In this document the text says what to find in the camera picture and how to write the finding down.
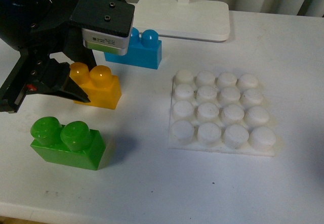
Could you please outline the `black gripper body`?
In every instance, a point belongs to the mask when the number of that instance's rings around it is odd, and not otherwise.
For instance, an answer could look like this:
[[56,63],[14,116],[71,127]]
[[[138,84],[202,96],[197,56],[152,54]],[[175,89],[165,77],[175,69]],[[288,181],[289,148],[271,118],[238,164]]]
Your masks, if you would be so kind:
[[50,0],[1,0],[1,39],[20,58],[1,86],[1,111],[16,113],[25,96],[41,94],[40,79],[56,40],[32,37],[50,10]]

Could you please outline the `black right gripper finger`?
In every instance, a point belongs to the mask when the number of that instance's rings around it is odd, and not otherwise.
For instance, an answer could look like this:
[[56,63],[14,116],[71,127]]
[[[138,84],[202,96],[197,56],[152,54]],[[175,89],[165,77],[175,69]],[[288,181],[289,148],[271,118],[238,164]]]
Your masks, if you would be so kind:
[[80,28],[71,27],[68,29],[62,52],[73,62],[86,64],[89,69],[97,66],[93,51],[83,44],[83,35]]

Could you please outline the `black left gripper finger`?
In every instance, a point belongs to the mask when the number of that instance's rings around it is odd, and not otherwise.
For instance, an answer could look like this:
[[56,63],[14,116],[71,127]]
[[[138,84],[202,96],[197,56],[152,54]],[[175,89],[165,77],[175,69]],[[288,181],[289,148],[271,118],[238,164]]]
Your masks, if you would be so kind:
[[41,94],[89,103],[88,95],[70,78],[70,65],[50,59],[40,79]]

